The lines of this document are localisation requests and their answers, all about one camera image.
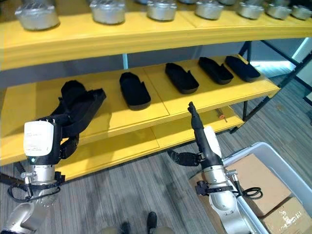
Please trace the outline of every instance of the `cardboard box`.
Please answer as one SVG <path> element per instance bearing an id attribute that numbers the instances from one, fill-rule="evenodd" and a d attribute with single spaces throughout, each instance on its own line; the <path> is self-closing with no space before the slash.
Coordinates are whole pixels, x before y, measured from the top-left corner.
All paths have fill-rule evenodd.
<path id="1" fill-rule="evenodd" d="M 203 179 L 203 174 L 198 173 L 195 176 L 193 176 L 190 180 L 189 183 L 194 189 L 194 193 L 196 193 L 195 186 L 198 181 L 204 180 Z M 203 204 L 203 207 L 205 208 L 205 211 L 207 213 L 207 216 L 209 217 L 212 225 L 214 226 L 216 232 L 218 234 L 227 234 L 225 231 L 221 220 L 219 218 L 219 215 L 212 209 L 211 205 L 209 204 L 209 197 L 208 196 L 198 196 L 200 202 Z"/>
<path id="2" fill-rule="evenodd" d="M 312 219 L 295 197 L 287 199 L 261 222 L 272 234 L 312 234 Z"/>
<path id="3" fill-rule="evenodd" d="M 291 194 L 290 190 L 255 155 L 248 155 L 226 169 L 237 170 L 242 190 L 251 187 L 261 188 L 263 192 L 261 199 L 245 198 L 258 217 L 265 216 Z"/>

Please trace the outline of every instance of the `shelf board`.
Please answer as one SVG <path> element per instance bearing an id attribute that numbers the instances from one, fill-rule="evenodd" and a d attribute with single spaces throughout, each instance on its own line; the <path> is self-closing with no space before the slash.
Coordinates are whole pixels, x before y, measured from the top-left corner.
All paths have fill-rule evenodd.
<path id="1" fill-rule="evenodd" d="M 40 32 L 25 31 L 14 16 L 20 0 L 0 4 L 1 69 L 13 69 L 57 61 L 122 53 L 260 39 L 312 36 L 312 19 L 273 19 L 262 14 L 258 20 L 238 16 L 225 8 L 219 20 L 194 15 L 194 6 L 178 5 L 172 22 L 146 17 L 146 6 L 126 1 L 126 21 L 102 25 L 92 20 L 86 0 L 57 0 L 60 26 Z"/>
<path id="2" fill-rule="evenodd" d="M 224 58 L 213 59 L 222 63 Z M 246 83 L 235 75 L 231 83 L 218 85 L 198 67 L 196 60 L 178 64 L 186 70 L 190 69 L 199 82 L 199 89 L 195 93 L 180 94 L 166 77 L 164 64 L 130 69 L 145 82 L 152 99 L 151 106 L 141 111 L 129 110 L 123 99 L 119 78 L 124 70 L 60 78 L 6 89 L 1 110 L 1 165 L 25 160 L 24 123 L 50 114 L 58 105 L 61 87 L 72 79 L 81 82 L 87 90 L 103 88 L 107 95 L 90 125 L 80 134 L 80 147 L 186 117 L 190 101 L 193 101 L 198 112 L 206 112 L 260 96 L 273 96 L 279 90 L 264 76 L 253 83 Z"/>
<path id="3" fill-rule="evenodd" d="M 227 106 L 220 109 L 225 115 L 226 121 L 224 119 L 218 119 L 218 113 L 216 110 L 199 113 L 204 127 L 211 125 L 215 132 L 221 132 L 243 124 L 243 121 L 237 116 L 232 108 Z M 188 115 L 185 118 L 159 124 L 151 128 L 160 148 L 168 148 L 194 140 L 194 131 L 190 128 L 190 125 L 191 116 Z"/>
<path id="4" fill-rule="evenodd" d="M 215 132 L 243 124 L 230 107 L 224 107 L 222 111 L 228 122 L 218 119 L 213 110 L 200 114 L 203 124 L 211 125 Z M 68 159 L 61 160 L 56 168 L 66 175 L 66 180 L 70 180 L 193 140 L 190 119 L 188 116 L 80 146 Z"/>
<path id="5" fill-rule="evenodd" d="M 225 56 L 212 57 L 221 65 Z M 261 96 L 273 96 L 279 88 L 263 74 L 255 82 L 247 83 L 240 79 L 227 65 L 234 78 L 229 84 L 219 85 L 199 67 L 198 60 L 187 60 L 176 62 L 185 71 L 190 70 L 199 83 L 199 88 L 192 95 L 181 94 L 165 74 L 166 64 L 145 67 L 144 70 L 157 90 L 169 114 L 187 114 L 186 103 L 192 101 L 199 112 L 213 110 L 221 106 L 228 106 L 234 103 L 246 101 Z"/>
<path id="6" fill-rule="evenodd" d="M 8 88 L 1 112 L 1 163 L 25 159 L 22 148 L 24 123 L 52 113 L 59 104 L 61 87 L 69 80 L 83 83 L 87 90 L 103 88 L 107 96 L 90 125 L 80 134 L 80 145 L 135 131 L 141 122 L 168 116 L 143 69 L 130 71 L 145 83 L 151 96 L 151 105 L 145 110 L 132 111 L 128 108 L 119 84 L 119 78 L 125 71 L 60 78 Z"/>

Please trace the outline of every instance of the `metal pot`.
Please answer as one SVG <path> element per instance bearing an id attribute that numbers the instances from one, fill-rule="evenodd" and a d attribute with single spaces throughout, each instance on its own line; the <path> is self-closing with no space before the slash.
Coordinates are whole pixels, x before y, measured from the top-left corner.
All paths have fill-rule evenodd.
<path id="1" fill-rule="evenodd" d="M 59 24 L 59 18 L 53 5 L 28 3 L 17 8 L 15 15 L 22 27 L 38 31 L 52 28 Z"/>
<path id="2" fill-rule="evenodd" d="M 292 7 L 292 16 L 300 20 L 307 20 L 312 16 L 312 11 L 305 6 L 293 6 Z"/>
<path id="3" fill-rule="evenodd" d="M 289 14 L 292 12 L 292 10 L 287 7 L 287 6 L 276 6 L 273 4 L 269 4 L 266 13 L 275 18 L 275 19 L 280 19 L 284 20 L 289 16 Z"/>
<path id="4" fill-rule="evenodd" d="M 220 18 L 223 6 L 214 0 L 199 0 L 196 3 L 195 14 L 205 19 L 217 20 Z"/>
<path id="5" fill-rule="evenodd" d="M 264 11 L 264 8 L 261 5 L 262 1 L 241 1 L 236 12 L 242 17 L 256 20 Z"/>
<path id="6" fill-rule="evenodd" d="M 93 0 L 90 4 L 93 20 L 104 24 L 125 21 L 125 3 L 120 0 Z"/>
<path id="7" fill-rule="evenodd" d="M 149 0 L 147 2 L 147 16 L 159 21 L 172 21 L 176 15 L 174 0 Z"/>

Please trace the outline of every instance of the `small tool on shelf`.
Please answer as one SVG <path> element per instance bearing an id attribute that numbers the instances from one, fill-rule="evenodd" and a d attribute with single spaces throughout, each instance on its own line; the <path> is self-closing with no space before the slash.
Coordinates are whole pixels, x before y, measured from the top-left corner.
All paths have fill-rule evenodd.
<path id="1" fill-rule="evenodd" d="M 228 121 L 226 120 L 226 118 L 225 118 L 225 115 L 224 115 L 223 112 L 221 111 L 221 109 L 217 108 L 217 109 L 216 109 L 216 112 L 218 113 L 219 119 L 224 119 L 225 122 L 228 122 Z"/>

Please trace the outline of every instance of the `black shoe on floor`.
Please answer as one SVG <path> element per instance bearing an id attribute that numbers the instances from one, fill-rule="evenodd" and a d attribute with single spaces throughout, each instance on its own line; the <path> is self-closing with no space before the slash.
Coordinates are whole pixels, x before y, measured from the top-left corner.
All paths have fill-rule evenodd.
<path id="1" fill-rule="evenodd" d="M 123 222 L 120 226 L 120 229 L 122 231 L 122 234 L 130 234 L 130 223 Z"/>
<path id="2" fill-rule="evenodd" d="M 150 212 L 147 216 L 147 233 L 150 233 L 151 228 L 156 228 L 157 226 L 157 215 L 154 211 Z"/>

